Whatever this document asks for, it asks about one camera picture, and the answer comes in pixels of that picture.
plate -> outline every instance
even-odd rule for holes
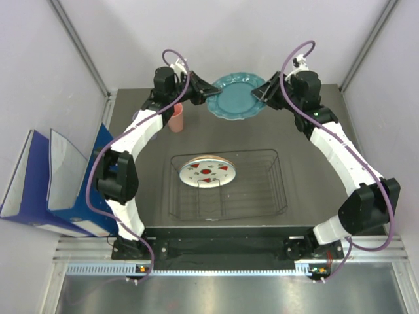
[[[233,73],[218,79],[213,85],[221,94],[207,98],[208,110],[227,120],[243,120],[258,114],[265,104],[251,94],[264,84],[264,79],[252,73]]]
[[[216,188],[233,181],[236,167],[224,158],[203,155],[183,165],[179,177],[182,182],[195,188]]]

binder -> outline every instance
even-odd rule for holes
[[[67,236],[91,236],[46,210],[48,182],[48,139],[30,130],[0,205],[0,218]]]
[[[104,147],[111,140],[112,135],[101,124],[87,160],[68,139],[58,132],[51,130],[50,136],[48,210],[98,237],[108,236],[118,230],[113,219],[91,211],[86,203],[86,186],[94,163],[94,151]],[[90,192],[90,201],[95,208],[112,213],[105,200],[94,188]]]

wall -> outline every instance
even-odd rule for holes
[[[397,231],[419,278],[419,2],[400,1],[345,97],[370,163],[401,184]]]
[[[340,84],[386,0],[61,0],[108,89],[152,87],[173,48],[208,82],[235,71],[270,78],[301,42]]]
[[[1,2],[0,198],[29,129],[87,156],[105,101],[47,1]],[[0,238],[0,312],[35,313],[58,236],[2,220]]]

teal plate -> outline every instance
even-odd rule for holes
[[[227,120],[243,120],[255,116],[265,104],[251,94],[264,79],[252,73],[232,73],[221,77],[213,85],[221,88],[221,94],[207,98],[208,110]]]

dish rack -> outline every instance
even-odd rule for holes
[[[231,183],[195,188],[183,183],[179,172],[189,160],[216,155],[236,166]],[[169,214],[174,220],[218,221],[284,214],[287,198],[278,153],[241,150],[178,155],[171,159]]]

